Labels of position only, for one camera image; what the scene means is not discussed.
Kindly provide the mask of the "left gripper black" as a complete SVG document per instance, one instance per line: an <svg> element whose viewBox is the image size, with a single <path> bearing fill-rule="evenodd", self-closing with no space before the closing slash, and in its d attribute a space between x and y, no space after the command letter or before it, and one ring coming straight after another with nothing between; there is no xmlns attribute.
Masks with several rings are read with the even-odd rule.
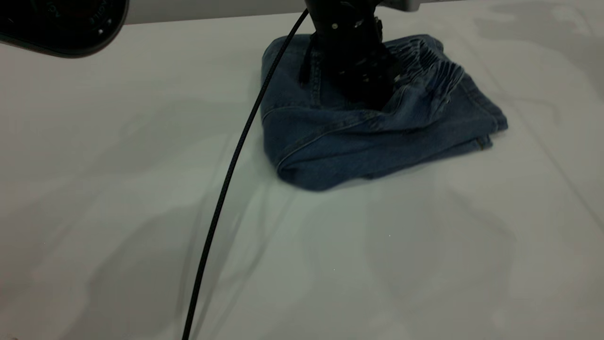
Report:
<svg viewBox="0 0 604 340"><path fill-rule="evenodd" d="M315 26L310 50L326 56L326 73L347 101L381 110L394 93L400 64L382 43L378 0L307 0Z"/></svg>

